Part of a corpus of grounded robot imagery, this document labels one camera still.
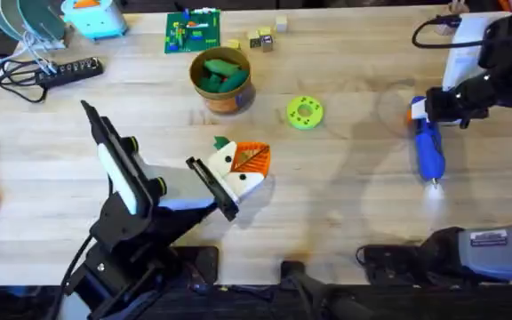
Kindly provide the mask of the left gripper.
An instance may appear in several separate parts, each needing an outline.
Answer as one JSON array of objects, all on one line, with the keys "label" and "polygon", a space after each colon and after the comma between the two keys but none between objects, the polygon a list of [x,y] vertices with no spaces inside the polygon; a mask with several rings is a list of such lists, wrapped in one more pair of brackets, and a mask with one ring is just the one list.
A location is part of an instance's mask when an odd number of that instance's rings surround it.
[{"label": "left gripper", "polygon": [[238,198],[245,198],[266,179],[271,162],[270,146],[263,142],[230,141],[207,164],[190,157],[186,168],[148,164],[134,136],[124,138],[124,151],[148,181],[157,207],[186,211],[215,204],[229,221],[239,212]]}]

